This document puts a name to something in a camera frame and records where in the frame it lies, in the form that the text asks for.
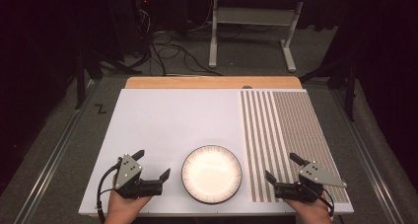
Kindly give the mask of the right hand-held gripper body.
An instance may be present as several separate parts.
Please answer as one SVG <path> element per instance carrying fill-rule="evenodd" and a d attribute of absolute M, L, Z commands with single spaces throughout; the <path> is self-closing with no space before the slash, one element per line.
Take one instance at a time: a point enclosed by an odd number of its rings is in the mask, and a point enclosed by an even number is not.
<path fill-rule="evenodd" d="M 298 173 L 299 179 L 292 184 L 274 181 L 274 195 L 276 198 L 315 202 L 321 198 L 324 185 L 347 187 L 345 182 L 315 161 L 298 160 L 295 163 L 301 167 Z"/>

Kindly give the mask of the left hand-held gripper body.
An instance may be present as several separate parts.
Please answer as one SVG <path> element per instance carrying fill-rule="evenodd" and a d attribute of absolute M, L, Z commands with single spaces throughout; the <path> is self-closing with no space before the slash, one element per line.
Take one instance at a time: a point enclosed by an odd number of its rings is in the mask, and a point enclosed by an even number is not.
<path fill-rule="evenodd" d="M 129 155 L 124 155 L 120 162 L 115 191 L 123 198 L 137 199 L 139 197 L 161 195 L 163 192 L 162 180 L 143 180 L 140 178 L 142 167 Z"/>

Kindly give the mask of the white plate with dark rim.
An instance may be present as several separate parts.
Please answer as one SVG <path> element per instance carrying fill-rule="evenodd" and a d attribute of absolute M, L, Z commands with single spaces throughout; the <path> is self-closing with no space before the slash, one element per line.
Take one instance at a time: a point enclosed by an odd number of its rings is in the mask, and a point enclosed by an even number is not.
<path fill-rule="evenodd" d="M 205 204 L 231 199 L 243 179 L 239 159 L 227 148 L 206 145 L 192 151 L 184 160 L 181 180 L 187 193 Z"/>

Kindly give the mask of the person's right hand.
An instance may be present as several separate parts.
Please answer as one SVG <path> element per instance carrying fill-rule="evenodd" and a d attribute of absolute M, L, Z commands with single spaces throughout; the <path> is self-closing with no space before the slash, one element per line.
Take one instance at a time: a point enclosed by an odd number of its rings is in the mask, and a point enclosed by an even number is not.
<path fill-rule="evenodd" d="M 300 216 L 304 224 L 331 224 L 328 207 L 320 200 L 312 203 L 302 203 L 297 200 L 285 199 Z"/>

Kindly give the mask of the person's left hand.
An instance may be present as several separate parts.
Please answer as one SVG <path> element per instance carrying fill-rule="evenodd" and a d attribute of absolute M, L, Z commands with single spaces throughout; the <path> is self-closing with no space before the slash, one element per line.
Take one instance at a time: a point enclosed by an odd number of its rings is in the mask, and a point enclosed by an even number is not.
<path fill-rule="evenodd" d="M 104 224 L 131 224 L 151 199 L 151 196 L 137 199 L 123 198 L 115 190 L 112 190 L 109 195 Z"/>

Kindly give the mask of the white board with striped pattern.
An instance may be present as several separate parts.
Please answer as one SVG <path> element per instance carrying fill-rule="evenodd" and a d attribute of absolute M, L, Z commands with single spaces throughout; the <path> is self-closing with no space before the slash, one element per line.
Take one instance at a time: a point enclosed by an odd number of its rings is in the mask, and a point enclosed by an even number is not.
<path fill-rule="evenodd" d="M 240 161 L 243 179 L 238 192 L 219 204 L 192 198 L 181 180 L 186 157 L 205 145 L 229 149 Z M 264 174 L 278 181 L 297 180 L 292 153 L 338 172 L 307 91 L 299 90 L 141 90 L 120 92 L 102 149 L 79 212 L 95 215 L 99 187 L 110 188 L 104 176 L 124 154 L 144 151 L 139 163 L 145 180 L 170 177 L 163 193 L 142 211 L 145 216 L 256 216 L 290 213 L 275 198 Z"/>

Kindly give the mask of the dark metal stand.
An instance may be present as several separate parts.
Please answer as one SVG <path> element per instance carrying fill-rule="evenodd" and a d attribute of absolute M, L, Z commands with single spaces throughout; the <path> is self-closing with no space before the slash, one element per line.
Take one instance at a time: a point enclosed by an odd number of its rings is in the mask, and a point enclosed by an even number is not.
<path fill-rule="evenodd" d="M 353 121 L 353 103 L 356 97 L 355 81 L 357 71 L 358 57 L 353 53 L 347 53 L 333 62 L 326 63 L 316 70 L 313 70 L 299 78 L 301 83 L 308 82 L 312 78 L 319 77 L 322 74 L 329 74 L 327 86 L 329 89 L 345 88 L 344 110 L 348 118 Z"/>
<path fill-rule="evenodd" d="M 79 110 L 82 107 L 82 104 L 86 101 L 87 98 L 85 73 L 88 73 L 90 77 L 94 80 L 101 80 L 103 78 L 103 72 L 100 67 L 101 62 L 105 62 L 110 66 L 127 74 L 141 74 L 141 71 L 129 68 L 123 63 L 110 57 L 107 57 L 95 50 L 81 50 L 79 52 L 79 55 L 76 57 L 77 110 Z"/>

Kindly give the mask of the wooden table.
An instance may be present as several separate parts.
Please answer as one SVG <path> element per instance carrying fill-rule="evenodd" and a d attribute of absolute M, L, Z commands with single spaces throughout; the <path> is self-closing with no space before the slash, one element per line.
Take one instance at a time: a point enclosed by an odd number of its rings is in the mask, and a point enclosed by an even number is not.
<path fill-rule="evenodd" d="M 302 89 L 294 76 L 130 77 L 126 89 Z"/>

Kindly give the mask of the black device with red light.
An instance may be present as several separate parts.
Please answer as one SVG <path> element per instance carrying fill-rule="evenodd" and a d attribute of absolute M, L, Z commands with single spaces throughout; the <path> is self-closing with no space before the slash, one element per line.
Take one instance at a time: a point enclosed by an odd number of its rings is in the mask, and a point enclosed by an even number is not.
<path fill-rule="evenodd" d="M 162 30 L 187 34 L 185 0 L 131 0 L 134 19 L 141 37 Z"/>

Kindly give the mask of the metal floor rail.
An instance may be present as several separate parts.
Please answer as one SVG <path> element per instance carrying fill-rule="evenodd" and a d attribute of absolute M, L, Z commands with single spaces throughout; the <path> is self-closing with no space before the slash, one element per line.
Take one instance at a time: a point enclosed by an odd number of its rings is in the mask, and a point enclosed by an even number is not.
<path fill-rule="evenodd" d="M 92 96 L 100 82 L 98 80 L 91 79 L 86 86 L 86 95 L 83 102 L 78 103 L 77 107 L 71 114 L 69 121 L 67 122 L 63 132 L 61 133 L 57 144 L 55 145 L 51 155 L 49 156 L 45 166 L 43 167 L 40 175 L 37 177 L 34 187 L 32 188 L 28 198 L 26 199 L 23 207 L 17 215 L 14 224 L 30 224 L 31 219 L 43 198 L 53 176 L 64 156 L 69 139 L 86 107 L 87 101 Z"/>
<path fill-rule="evenodd" d="M 360 131 L 355 123 L 349 118 L 345 111 L 344 99 L 339 91 L 331 90 L 330 95 L 338 106 L 340 113 L 342 114 L 345 123 L 350 130 L 350 133 L 354 139 L 354 146 L 360 157 L 361 164 L 365 169 L 369 182 L 374 190 L 374 193 L 383 209 L 385 217 L 389 224 L 405 224 L 404 220 L 395 205 L 392 195 L 378 170 L 377 165 L 373 161 L 364 139 L 361 137 Z"/>

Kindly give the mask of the white metal desk frame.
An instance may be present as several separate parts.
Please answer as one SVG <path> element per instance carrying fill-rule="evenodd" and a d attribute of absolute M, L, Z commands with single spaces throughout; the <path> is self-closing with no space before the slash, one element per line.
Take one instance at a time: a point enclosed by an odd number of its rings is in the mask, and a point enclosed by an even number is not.
<path fill-rule="evenodd" d="M 298 2 L 293 10 L 274 10 L 274 9 L 253 9 L 238 7 L 219 7 L 218 1 L 212 1 L 212 27 L 211 41 L 209 48 L 209 67 L 217 66 L 218 53 L 218 25 L 219 24 L 237 24 L 237 25 L 258 25 L 287 27 L 288 33 L 285 38 L 280 40 L 281 49 L 287 69 L 289 72 L 296 72 L 293 55 L 290 44 L 299 22 L 299 18 L 304 6 L 303 2 Z"/>

